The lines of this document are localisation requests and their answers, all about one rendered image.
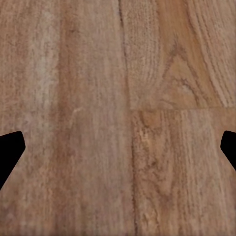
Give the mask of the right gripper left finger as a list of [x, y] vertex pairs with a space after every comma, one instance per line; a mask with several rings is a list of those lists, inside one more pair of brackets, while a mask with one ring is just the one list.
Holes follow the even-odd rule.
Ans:
[[0, 136], [0, 190], [26, 149], [22, 131]]

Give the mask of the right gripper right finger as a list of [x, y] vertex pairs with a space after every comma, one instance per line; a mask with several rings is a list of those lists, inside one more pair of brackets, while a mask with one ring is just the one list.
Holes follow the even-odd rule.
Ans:
[[224, 131], [220, 148], [236, 170], [236, 133]]

